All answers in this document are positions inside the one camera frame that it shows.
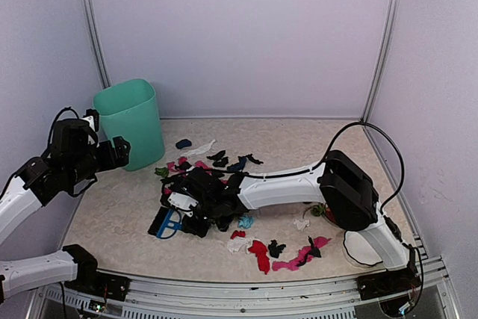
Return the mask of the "blue hand brush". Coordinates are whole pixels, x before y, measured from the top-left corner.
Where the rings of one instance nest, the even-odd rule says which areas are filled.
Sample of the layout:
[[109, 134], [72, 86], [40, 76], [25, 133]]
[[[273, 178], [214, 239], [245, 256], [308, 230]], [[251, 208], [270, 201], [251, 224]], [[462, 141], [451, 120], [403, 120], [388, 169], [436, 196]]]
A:
[[180, 212], [160, 207], [147, 233], [160, 240], [168, 240], [182, 231], [182, 215]]

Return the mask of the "teal plastic waste bin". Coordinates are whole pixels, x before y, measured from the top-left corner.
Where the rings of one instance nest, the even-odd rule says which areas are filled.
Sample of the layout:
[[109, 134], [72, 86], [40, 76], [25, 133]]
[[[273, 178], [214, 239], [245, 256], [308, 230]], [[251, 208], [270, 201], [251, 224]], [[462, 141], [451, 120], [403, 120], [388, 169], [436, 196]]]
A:
[[155, 88], [142, 78], [109, 87], [93, 97], [100, 126], [108, 139], [121, 136], [131, 145], [127, 171], [163, 158], [165, 145]]

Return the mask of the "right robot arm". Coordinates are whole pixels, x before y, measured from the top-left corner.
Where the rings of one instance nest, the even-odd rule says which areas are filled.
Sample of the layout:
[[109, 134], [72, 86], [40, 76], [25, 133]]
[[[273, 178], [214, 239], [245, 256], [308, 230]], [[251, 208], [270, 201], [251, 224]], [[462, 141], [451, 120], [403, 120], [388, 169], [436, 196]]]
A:
[[271, 205], [322, 202], [341, 229], [358, 233], [380, 257], [386, 269], [382, 286], [387, 291], [397, 292], [410, 281], [415, 248], [403, 241], [399, 228], [385, 213], [371, 177], [332, 145], [318, 162], [293, 170], [227, 170], [227, 182], [218, 179], [218, 173], [194, 167], [180, 175], [169, 196], [169, 204], [187, 215], [185, 227], [191, 233], [203, 237], [210, 221]]

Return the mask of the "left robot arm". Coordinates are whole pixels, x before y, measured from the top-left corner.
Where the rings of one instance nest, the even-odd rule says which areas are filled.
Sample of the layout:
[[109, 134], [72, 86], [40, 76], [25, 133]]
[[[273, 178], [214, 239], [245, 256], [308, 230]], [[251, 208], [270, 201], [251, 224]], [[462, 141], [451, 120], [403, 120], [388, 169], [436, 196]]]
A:
[[[66, 107], [55, 116], [49, 129], [46, 149], [26, 161], [7, 180], [1, 191], [1, 239], [32, 214], [46, 207], [59, 193], [82, 196], [97, 183], [98, 173], [125, 167], [130, 143], [121, 136], [100, 141], [99, 113], [89, 109], [84, 117]], [[103, 274], [96, 258], [78, 244], [33, 258], [1, 262], [1, 299], [44, 285], [61, 283], [72, 290], [124, 300], [129, 280]]]

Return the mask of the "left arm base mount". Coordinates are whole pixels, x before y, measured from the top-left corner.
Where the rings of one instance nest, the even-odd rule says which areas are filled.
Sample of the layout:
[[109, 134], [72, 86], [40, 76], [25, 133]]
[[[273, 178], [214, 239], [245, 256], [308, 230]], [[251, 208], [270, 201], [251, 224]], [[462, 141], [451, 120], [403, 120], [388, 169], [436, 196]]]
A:
[[125, 301], [130, 285], [129, 278], [98, 271], [96, 258], [78, 244], [64, 246], [62, 250], [72, 256], [77, 265], [76, 276], [64, 283], [68, 289], [106, 300]]

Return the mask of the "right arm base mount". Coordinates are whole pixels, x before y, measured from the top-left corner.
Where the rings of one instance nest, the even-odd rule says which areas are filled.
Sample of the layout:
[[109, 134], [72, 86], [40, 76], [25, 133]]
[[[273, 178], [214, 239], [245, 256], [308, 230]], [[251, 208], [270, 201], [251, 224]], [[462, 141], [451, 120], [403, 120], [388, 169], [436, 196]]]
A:
[[404, 291], [419, 288], [423, 278], [417, 269], [386, 270], [359, 276], [356, 279], [361, 300], [372, 300], [387, 297]]

